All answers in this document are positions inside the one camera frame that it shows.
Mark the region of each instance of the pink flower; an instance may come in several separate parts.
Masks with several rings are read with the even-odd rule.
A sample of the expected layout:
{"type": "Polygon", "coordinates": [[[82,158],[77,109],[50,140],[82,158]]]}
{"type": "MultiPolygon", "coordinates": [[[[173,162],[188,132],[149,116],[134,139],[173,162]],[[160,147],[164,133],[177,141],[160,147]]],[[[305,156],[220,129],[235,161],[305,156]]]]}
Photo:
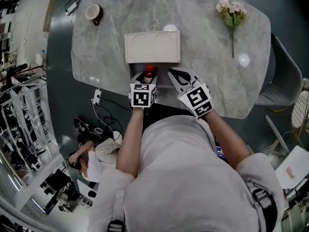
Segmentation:
{"type": "Polygon", "coordinates": [[[219,13],[221,13],[222,7],[221,7],[220,4],[217,4],[217,5],[216,5],[216,10],[217,10],[219,13]]]}
{"type": "Polygon", "coordinates": [[[249,13],[248,13],[245,9],[242,9],[241,12],[242,12],[244,15],[249,15],[249,13]]]}
{"type": "Polygon", "coordinates": [[[240,10],[243,9],[243,4],[241,2],[234,1],[232,2],[232,4],[236,6],[237,8],[239,8],[240,10]]]}
{"type": "Polygon", "coordinates": [[[239,11],[239,9],[237,10],[238,8],[232,4],[229,4],[228,5],[228,10],[230,13],[234,13],[235,11],[239,11]]]}
{"type": "Polygon", "coordinates": [[[228,0],[219,0],[219,4],[221,5],[221,7],[226,8],[229,5],[228,0]]]}

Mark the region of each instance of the chair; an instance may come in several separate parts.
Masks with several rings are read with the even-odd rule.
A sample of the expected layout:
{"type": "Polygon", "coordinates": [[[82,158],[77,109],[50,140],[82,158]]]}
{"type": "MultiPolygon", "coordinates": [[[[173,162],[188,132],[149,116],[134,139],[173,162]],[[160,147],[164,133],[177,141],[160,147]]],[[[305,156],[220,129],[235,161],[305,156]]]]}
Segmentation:
{"type": "Polygon", "coordinates": [[[290,106],[298,99],[302,88],[302,75],[280,40],[271,34],[271,46],[276,57],[276,70],[272,82],[259,94],[256,105],[290,106]]]}

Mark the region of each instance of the bottle cap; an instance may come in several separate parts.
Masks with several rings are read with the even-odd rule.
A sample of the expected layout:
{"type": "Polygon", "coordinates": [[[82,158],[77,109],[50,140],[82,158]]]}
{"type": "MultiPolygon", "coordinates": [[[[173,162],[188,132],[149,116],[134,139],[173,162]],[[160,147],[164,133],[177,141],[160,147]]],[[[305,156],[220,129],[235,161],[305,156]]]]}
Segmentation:
{"type": "Polygon", "coordinates": [[[154,71],[154,67],[152,65],[146,65],[146,71],[147,72],[153,72],[154,71]]]}

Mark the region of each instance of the person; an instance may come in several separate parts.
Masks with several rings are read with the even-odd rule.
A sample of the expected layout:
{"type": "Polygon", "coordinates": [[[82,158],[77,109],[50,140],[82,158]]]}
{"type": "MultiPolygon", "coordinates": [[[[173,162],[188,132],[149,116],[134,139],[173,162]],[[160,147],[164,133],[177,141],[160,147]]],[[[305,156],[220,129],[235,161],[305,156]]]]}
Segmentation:
{"type": "Polygon", "coordinates": [[[69,166],[81,171],[83,178],[87,181],[100,182],[102,172],[108,168],[115,168],[119,144],[112,138],[95,146],[88,141],[78,144],[79,150],[69,155],[69,166]]]}
{"type": "Polygon", "coordinates": [[[250,155],[215,110],[203,119],[165,118],[142,136],[143,117],[134,108],[116,168],[101,175],[108,185],[98,188],[89,232],[105,232],[122,216],[128,232],[263,232],[252,194],[259,189],[274,201],[274,223],[281,220],[283,193],[268,157],[250,155]],[[214,137],[228,163],[215,154],[214,137]]]}

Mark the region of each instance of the power strip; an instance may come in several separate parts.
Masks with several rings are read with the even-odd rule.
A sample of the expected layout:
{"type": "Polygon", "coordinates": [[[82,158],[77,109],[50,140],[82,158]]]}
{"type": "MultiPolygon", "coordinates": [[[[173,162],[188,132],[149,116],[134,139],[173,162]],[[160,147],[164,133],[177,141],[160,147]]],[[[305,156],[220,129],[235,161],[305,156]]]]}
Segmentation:
{"type": "Polygon", "coordinates": [[[70,14],[72,14],[73,11],[77,9],[77,7],[78,7],[78,4],[76,2],[72,4],[66,11],[66,16],[69,16],[70,14]]]}
{"type": "Polygon", "coordinates": [[[102,94],[102,91],[100,91],[99,89],[96,89],[95,95],[94,95],[94,97],[92,99],[92,103],[94,105],[99,105],[100,104],[101,94],[102,94]]]}

